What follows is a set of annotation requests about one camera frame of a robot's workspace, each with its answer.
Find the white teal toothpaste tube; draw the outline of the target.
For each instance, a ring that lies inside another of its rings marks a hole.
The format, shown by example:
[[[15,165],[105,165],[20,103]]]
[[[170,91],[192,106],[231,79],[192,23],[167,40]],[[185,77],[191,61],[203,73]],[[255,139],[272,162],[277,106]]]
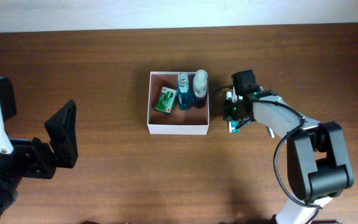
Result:
[[[232,92],[228,91],[226,93],[226,101],[232,103]],[[237,121],[229,121],[228,122],[228,130],[230,133],[239,133],[240,130],[236,128],[238,125]]]

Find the clear bottle dark liquid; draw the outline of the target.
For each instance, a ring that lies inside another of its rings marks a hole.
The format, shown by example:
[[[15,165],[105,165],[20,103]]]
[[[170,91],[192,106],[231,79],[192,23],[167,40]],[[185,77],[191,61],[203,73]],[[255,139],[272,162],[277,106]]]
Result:
[[[208,74],[205,70],[198,70],[193,78],[193,104],[196,108],[203,108],[208,93]]]

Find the teal mouthwash bottle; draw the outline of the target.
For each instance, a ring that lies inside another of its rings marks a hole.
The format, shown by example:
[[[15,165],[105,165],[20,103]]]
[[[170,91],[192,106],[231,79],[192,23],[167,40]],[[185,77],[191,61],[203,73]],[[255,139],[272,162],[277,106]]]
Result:
[[[191,106],[191,90],[188,74],[181,72],[177,78],[178,104],[181,110],[188,110]]]

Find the green soap box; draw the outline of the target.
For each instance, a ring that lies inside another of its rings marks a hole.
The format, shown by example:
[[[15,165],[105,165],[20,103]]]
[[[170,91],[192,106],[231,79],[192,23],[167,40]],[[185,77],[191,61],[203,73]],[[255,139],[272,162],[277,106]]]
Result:
[[[154,109],[162,113],[170,114],[172,112],[176,97],[176,90],[163,86]]]

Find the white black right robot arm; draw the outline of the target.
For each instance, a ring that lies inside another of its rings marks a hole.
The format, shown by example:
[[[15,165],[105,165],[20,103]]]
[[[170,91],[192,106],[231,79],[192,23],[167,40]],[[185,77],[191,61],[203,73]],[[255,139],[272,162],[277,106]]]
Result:
[[[271,223],[312,223],[322,208],[354,184],[341,126],[311,119],[256,82],[252,70],[231,77],[232,99],[223,106],[226,121],[258,122],[280,137],[273,170],[288,200]]]

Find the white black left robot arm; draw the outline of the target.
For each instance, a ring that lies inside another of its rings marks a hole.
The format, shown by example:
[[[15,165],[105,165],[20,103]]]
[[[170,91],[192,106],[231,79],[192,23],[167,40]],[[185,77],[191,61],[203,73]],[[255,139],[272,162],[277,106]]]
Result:
[[[0,218],[17,200],[23,178],[52,179],[57,168],[72,169],[78,159],[74,100],[45,122],[50,142],[9,138],[4,123],[16,113],[12,82],[0,77]]]

